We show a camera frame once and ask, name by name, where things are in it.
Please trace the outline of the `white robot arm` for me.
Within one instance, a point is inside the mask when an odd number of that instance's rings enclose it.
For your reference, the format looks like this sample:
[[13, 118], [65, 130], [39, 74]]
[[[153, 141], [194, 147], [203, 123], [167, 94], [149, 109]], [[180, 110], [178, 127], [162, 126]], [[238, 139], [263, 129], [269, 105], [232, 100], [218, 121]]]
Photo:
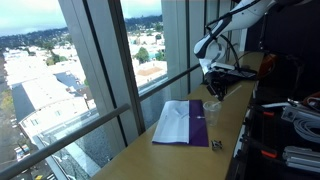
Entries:
[[199, 59], [203, 74], [208, 82], [207, 89], [211, 95], [222, 101], [227, 87], [242, 79], [255, 80], [257, 72], [241, 68], [234, 48], [235, 65], [219, 63], [225, 55], [226, 48], [218, 42], [225, 32], [246, 29], [254, 25], [274, 4], [275, 0], [241, 0], [232, 10], [206, 25], [208, 32], [194, 46], [194, 55]]

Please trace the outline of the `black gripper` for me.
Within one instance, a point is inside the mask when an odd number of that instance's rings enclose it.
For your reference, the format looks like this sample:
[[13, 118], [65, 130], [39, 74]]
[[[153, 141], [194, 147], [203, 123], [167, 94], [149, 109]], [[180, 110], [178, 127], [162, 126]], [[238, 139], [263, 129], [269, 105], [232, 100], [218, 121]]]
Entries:
[[228, 79], [223, 73], [209, 72], [205, 74], [207, 89], [215, 97], [224, 97], [227, 93]]

